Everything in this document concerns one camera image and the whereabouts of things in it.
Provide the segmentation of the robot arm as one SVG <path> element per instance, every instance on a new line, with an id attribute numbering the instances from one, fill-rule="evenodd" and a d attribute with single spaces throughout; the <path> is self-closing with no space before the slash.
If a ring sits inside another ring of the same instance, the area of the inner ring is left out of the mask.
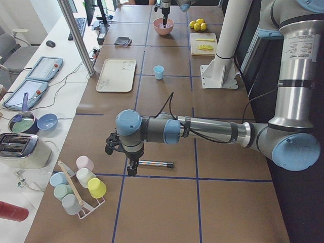
<path id="1" fill-rule="evenodd" d="M 176 144 L 182 137 L 196 136 L 222 144 L 239 143 L 289 171 L 309 168 L 320 156 L 320 144 L 311 135 L 309 111 L 322 33 L 323 1 L 262 1 L 259 37 L 283 38 L 272 119 L 265 124 L 237 124 L 164 112 L 149 117 L 124 110 L 106 140 L 106 153 L 124 153 L 130 161 L 128 174 L 134 176 L 144 143 Z"/>
<path id="2" fill-rule="evenodd" d="M 176 0 L 176 5 L 180 8 L 182 12 L 187 12 L 191 6 L 197 4 L 199 1 L 191 1 L 191 0 Z M 170 8 L 172 5 L 171 0 L 161 0 L 157 1 L 154 5 L 154 11 L 157 12 L 158 9 L 161 9 L 161 13 L 163 15 L 163 28 L 166 28 L 168 23 L 168 15 L 170 14 Z"/>

